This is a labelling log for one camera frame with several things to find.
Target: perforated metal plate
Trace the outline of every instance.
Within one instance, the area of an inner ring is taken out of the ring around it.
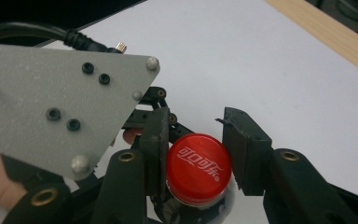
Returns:
[[[0,151],[85,178],[157,76],[159,65],[147,67],[149,58],[0,45]],[[82,71],[83,63],[94,65],[93,74]],[[109,84],[100,83],[101,74]],[[59,120],[47,119],[52,107],[61,111]],[[68,130],[70,119],[80,121],[79,130]],[[77,166],[74,158],[81,159]]]

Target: white table surface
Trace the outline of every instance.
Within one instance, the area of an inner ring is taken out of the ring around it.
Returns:
[[[328,182],[358,194],[358,68],[266,2],[149,0],[82,32],[158,57],[153,86],[194,132],[221,139],[214,119],[225,106],[244,110],[274,148],[303,153]],[[238,191],[225,223],[268,223],[262,198]]]

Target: black screw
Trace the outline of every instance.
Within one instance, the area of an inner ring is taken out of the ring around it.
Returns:
[[[49,120],[59,120],[61,118],[61,111],[58,108],[50,108],[46,111],[46,118]]]
[[[100,75],[100,83],[103,85],[107,85],[110,82],[110,76],[107,74]]]
[[[94,72],[94,65],[92,63],[83,63],[81,67],[84,73],[91,75]]]
[[[66,128],[71,132],[78,131],[80,129],[80,121],[78,119],[70,119],[66,122]]]

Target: brass insert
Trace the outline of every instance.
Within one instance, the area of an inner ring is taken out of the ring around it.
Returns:
[[[165,95],[165,92],[164,92],[164,91],[158,91],[158,95],[159,95],[159,96],[164,96],[164,95]]]
[[[300,159],[296,153],[290,151],[281,152],[281,156],[287,161],[298,161]]]
[[[174,115],[170,116],[170,121],[175,122],[176,121],[176,117]]]
[[[135,159],[135,154],[133,154],[132,152],[125,152],[119,155],[118,159],[120,161],[132,161],[133,159]]]
[[[42,206],[51,203],[58,196],[58,191],[55,188],[42,189],[34,195],[31,200],[31,205]]]

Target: silver screw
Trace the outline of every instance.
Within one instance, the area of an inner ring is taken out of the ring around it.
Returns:
[[[90,168],[90,160],[84,155],[77,155],[72,159],[71,167],[75,174],[84,174]]]
[[[144,97],[144,95],[139,91],[135,91],[132,93],[132,99],[134,99],[136,101],[141,101],[142,97]]]
[[[127,50],[127,46],[122,42],[118,42],[118,44],[115,47],[115,49],[120,51],[121,53],[124,53]]]
[[[148,70],[155,71],[158,69],[158,65],[159,65],[159,62],[158,62],[157,58],[150,57],[147,59],[146,67]]]

